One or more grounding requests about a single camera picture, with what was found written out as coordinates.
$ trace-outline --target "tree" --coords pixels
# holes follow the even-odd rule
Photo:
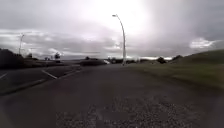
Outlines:
[[[85,60],[89,60],[90,58],[87,56],[86,58],[85,58]]]
[[[61,57],[61,56],[60,56],[60,54],[59,54],[59,53],[56,53],[56,54],[54,55],[54,59],[55,59],[55,60],[60,59],[60,57]]]
[[[27,58],[27,59],[31,59],[31,58],[33,58],[32,53],[29,53],[29,54],[26,56],[26,58]]]
[[[25,67],[25,61],[19,54],[14,54],[10,50],[0,50],[0,68],[22,68]]]
[[[165,60],[163,57],[159,57],[159,58],[157,59],[157,61],[158,61],[160,64],[164,64],[164,63],[166,63],[166,60]]]
[[[177,56],[175,56],[175,57],[172,58],[172,61],[174,61],[174,60],[179,60],[179,59],[181,59],[181,58],[183,58],[183,56],[181,56],[181,55],[177,55]]]

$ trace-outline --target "curb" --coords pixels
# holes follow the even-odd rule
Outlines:
[[[5,96],[5,95],[8,95],[8,94],[16,93],[18,91],[22,91],[24,89],[33,87],[33,86],[38,85],[38,84],[41,84],[43,82],[45,82],[45,80],[44,79],[41,79],[41,80],[37,80],[37,81],[33,81],[33,82],[30,82],[30,83],[27,83],[27,84],[20,85],[18,87],[13,87],[13,88],[5,89],[3,91],[0,91],[0,96]]]

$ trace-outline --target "grassy median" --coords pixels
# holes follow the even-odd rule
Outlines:
[[[138,64],[131,66],[139,71],[160,77],[177,79],[201,86],[224,89],[223,64]]]

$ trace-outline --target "cloud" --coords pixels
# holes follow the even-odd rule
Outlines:
[[[222,46],[223,7],[223,0],[2,0],[0,46],[18,52],[24,33],[26,52],[120,56],[122,30],[111,17],[118,11],[129,56],[192,54]]]
[[[204,38],[198,38],[191,42],[190,48],[193,48],[193,49],[208,48],[208,47],[211,47],[215,42],[217,41],[208,41],[208,40],[205,40]]]

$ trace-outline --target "bush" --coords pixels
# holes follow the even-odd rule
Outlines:
[[[159,57],[157,59],[157,61],[160,63],[160,64],[165,64],[166,63],[166,60],[163,58],[163,57]]]
[[[99,65],[106,65],[107,63],[103,60],[83,60],[80,62],[81,66],[99,66]]]
[[[172,61],[179,60],[181,58],[183,58],[183,56],[177,55],[177,56],[175,56],[175,57],[172,58]]]
[[[7,49],[0,50],[0,68],[23,68],[25,67],[24,58],[19,54],[14,54]]]

